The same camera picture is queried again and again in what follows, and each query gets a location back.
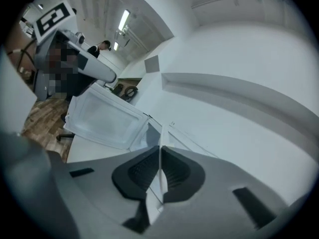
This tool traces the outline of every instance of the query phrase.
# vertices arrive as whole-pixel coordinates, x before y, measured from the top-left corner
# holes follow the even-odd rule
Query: white ceiling
[[[61,0],[36,0],[35,3],[42,3],[46,9],[59,1]],[[132,40],[125,48],[119,47],[116,54],[126,61],[141,57],[173,37],[162,19],[144,0],[68,0],[68,2],[77,9],[79,31],[84,33],[90,45],[103,40],[110,40],[114,44],[115,31],[118,29],[124,10],[128,9],[131,12],[127,24],[146,49]]]
[[[275,24],[298,32],[315,42],[315,37],[292,0],[190,0],[200,25],[223,21],[254,21]]]

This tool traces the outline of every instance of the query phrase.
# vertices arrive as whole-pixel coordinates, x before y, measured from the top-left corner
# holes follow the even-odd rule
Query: cable
[[[26,54],[28,56],[28,58],[30,59],[31,63],[34,65],[34,61],[33,61],[32,57],[31,57],[31,55],[26,50],[15,49],[15,50],[10,51],[9,53],[7,53],[7,55],[11,55],[13,53],[21,53],[22,56],[23,56],[23,54]]]
[[[18,70],[19,67],[20,67],[20,64],[21,64],[21,62],[22,62],[22,58],[23,58],[23,55],[24,55],[24,54],[27,54],[27,56],[30,58],[31,62],[32,62],[33,65],[34,65],[33,59],[31,58],[30,54],[29,54],[26,50],[27,50],[27,49],[31,46],[31,44],[34,43],[35,41],[36,41],[36,39],[32,39],[32,41],[30,41],[30,42],[25,46],[25,48],[21,50],[22,53],[21,53],[21,55],[20,55],[19,62],[18,62],[18,64],[17,64],[17,70]]]

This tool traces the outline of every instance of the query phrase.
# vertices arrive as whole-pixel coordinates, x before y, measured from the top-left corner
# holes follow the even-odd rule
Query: black shirt
[[[91,48],[87,50],[87,52],[89,52],[91,55],[93,55],[96,58],[98,58],[98,56],[100,55],[100,51],[97,46],[92,46]]]

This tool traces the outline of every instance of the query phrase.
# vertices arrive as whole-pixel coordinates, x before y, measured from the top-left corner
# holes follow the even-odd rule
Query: wooden floor
[[[60,142],[56,136],[65,133],[64,122],[60,116],[68,109],[64,99],[47,99],[36,102],[33,106],[22,131],[22,135],[37,141],[46,150],[53,150],[60,154],[66,162],[73,139],[63,138]]]

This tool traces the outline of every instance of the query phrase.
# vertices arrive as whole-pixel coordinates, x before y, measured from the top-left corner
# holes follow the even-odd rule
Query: fluorescent light
[[[130,15],[130,12],[128,10],[125,10],[119,25],[119,30],[122,31],[125,25],[126,20],[128,19],[128,16]]]

